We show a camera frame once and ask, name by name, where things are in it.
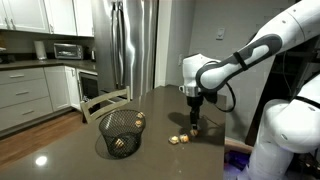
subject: kitchen counter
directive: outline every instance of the kitchen counter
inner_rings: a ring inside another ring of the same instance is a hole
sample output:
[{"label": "kitchen counter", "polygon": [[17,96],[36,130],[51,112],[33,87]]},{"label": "kitchen counter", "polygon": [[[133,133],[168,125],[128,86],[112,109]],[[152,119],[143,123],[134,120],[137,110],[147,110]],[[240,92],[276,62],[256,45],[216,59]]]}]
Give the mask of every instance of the kitchen counter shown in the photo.
[{"label": "kitchen counter", "polygon": [[[225,101],[219,96],[218,105]],[[170,136],[190,130],[190,107],[178,87],[158,87],[122,108],[146,115],[142,144],[133,155],[108,158],[97,120],[1,170],[0,179],[223,179],[225,113],[205,101],[199,136],[171,145]],[[35,164],[39,156],[48,158],[42,167]]]},{"label": "kitchen counter", "polygon": [[0,71],[36,68],[36,67],[60,66],[60,65],[71,66],[75,68],[81,68],[84,70],[97,72],[96,63],[92,62],[91,60],[57,60],[57,59],[47,59],[44,61],[26,60],[26,61],[12,62],[10,64],[0,64]]}]

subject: drawer handle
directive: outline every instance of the drawer handle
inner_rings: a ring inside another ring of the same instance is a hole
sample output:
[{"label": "drawer handle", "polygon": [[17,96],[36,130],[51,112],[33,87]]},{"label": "drawer handle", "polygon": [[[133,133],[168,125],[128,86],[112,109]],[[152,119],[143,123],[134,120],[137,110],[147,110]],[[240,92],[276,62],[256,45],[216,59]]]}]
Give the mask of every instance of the drawer handle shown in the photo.
[{"label": "drawer handle", "polygon": [[22,115],[30,114],[30,113],[33,113],[33,112],[34,112],[34,110],[30,110],[30,111],[22,113]]},{"label": "drawer handle", "polygon": [[10,76],[10,78],[19,78],[19,77],[24,77],[24,75],[15,75],[15,76]]},{"label": "drawer handle", "polygon": [[29,91],[23,91],[23,92],[19,92],[19,93],[16,93],[16,95],[22,95],[22,94],[28,94]]}]

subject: floor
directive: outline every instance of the floor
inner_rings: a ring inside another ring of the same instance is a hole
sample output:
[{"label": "floor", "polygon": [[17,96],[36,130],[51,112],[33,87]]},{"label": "floor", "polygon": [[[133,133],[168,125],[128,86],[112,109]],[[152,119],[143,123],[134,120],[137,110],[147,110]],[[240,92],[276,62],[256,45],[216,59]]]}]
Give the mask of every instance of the floor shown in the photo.
[{"label": "floor", "polygon": [[82,113],[72,111],[0,140],[0,170],[84,126]]}]

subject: countertop appliance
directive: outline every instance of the countertop appliance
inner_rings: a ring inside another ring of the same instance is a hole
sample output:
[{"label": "countertop appliance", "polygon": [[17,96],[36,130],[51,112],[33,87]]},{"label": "countertop appliance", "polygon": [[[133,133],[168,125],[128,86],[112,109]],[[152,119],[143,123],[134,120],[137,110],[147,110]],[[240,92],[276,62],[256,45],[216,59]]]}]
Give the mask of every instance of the countertop appliance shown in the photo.
[{"label": "countertop appliance", "polygon": [[56,59],[83,59],[83,47],[77,44],[54,43]]},{"label": "countertop appliance", "polygon": [[130,86],[134,99],[153,88],[157,0],[92,1],[100,94]]}]

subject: black wire basket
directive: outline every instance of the black wire basket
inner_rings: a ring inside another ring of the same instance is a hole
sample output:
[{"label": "black wire basket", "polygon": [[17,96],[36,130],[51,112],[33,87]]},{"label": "black wire basket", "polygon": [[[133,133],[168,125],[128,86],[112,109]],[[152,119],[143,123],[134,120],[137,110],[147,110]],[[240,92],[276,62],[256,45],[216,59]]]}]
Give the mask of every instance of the black wire basket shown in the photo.
[{"label": "black wire basket", "polygon": [[142,112],[117,110],[101,120],[99,129],[109,154],[115,158],[125,158],[139,149],[145,126],[145,116]]}]

